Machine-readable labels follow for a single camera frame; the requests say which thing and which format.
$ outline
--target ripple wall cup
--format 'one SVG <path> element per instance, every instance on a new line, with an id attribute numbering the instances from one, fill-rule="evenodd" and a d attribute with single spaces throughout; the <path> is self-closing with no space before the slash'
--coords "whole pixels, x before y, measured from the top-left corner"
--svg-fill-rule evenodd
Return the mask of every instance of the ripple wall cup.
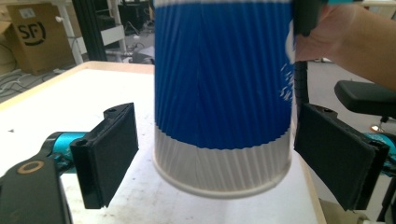
<path id="1" fill-rule="evenodd" d="M 273 188 L 291 160 L 291 0 L 155 5 L 158 173 L 209 198 Z"/>

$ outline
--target floor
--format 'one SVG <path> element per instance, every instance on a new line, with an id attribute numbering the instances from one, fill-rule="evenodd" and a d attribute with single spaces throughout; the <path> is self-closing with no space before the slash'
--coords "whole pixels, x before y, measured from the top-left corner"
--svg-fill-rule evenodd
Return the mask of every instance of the floor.
<path id="1" fill-rule="evenodd" d="M 127 36 L 126 40 L 128 48 L 135 52 L 135 56 L 138 55 L 138 57 L 131 57 L 125 55 L 122 57 L 116 57 L 114 55 L 108 55 L 108 59 L 110 61 L 123 63 L 152 63 L 151 59 L 153 57 L 152 55 L 150 55 L 150 53 L 153 53 L 153 49 L 151 48 L 154 41 L 153 32 L 145 32 L 139 35 L 130 35 Z M 58 74 L 61 74 L 64 70 L 67 70 L 70 67 L 57 69 L 52 73 L 48 73 L 42 76 L 31 76 L 29 74 L 21 72 L 21 70 L 15 70 L 9 74 L 0 75 L 0 103 L 23 91 L 29 90 L 35 85 L 45 82 L 48 79 L 57 76 Z M 308 77 L 308 87 L 311 104 L 323 105 L 338 112 L 338 118 L 340 120 L 346 122 L 347 124 L 362 133 L 370 132 L 370 125 L 377 124 L 379 122 L 379 117 L 361 115 L 348 111 L 337 100 L 333 92 L 333 87 L 335 83 L 340 79 L 364 81 L 362 78 L 348 73 L 334 63 L 316 62 L 309 63 Z M 336 202 L 330 191 L 315 175 L 315 173 L 311 173 L 315 182 L 319 198 L 331 202 Z M 370 201 L 368 209 L 366 211 L 362 211 L 371 220 L 376 220 L 376 217 L 379 214 L 379 211 L 381 209 L 380 204 L 382 202 L 388 184 L 389 178 L 386 176 L 380 176 L 377 182 L 377 186 L 375 187 L 374 196 Z"/>

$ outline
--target human hand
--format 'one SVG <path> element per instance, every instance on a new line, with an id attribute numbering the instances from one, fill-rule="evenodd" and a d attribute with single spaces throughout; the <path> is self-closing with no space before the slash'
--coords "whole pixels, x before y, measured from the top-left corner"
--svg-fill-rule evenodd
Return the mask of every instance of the human hand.
<path id="1" fill-rule="evenodd" d="M 355 7 L 358 6 L 325 6 L 311 34 L 296 37 L 296 61 L 331 58 L 350 29 Z"/>

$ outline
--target blue paper cup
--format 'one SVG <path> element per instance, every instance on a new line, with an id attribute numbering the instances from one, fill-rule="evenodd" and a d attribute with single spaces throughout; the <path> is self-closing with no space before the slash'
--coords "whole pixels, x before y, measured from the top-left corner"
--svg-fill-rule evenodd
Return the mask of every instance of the blue paper cup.
<path id="1" fill-rule="evenodd" d="M 290 167 L 291 0 L 157 0 L 159 174 L 211 198 L 263 192 Z"/>

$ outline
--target sf logo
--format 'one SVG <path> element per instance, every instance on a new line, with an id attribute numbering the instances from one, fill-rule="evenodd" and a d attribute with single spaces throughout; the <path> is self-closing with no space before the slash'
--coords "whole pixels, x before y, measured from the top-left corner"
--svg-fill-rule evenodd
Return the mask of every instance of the sf logo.
<path id="1" fill-rule="evenodd" d="M 39 45 L 46 39 L 46 30 L 40 21 L 28 25 L 19 25 L 18 30 L 21 32 L 23 43 L 26 46 Z"/>

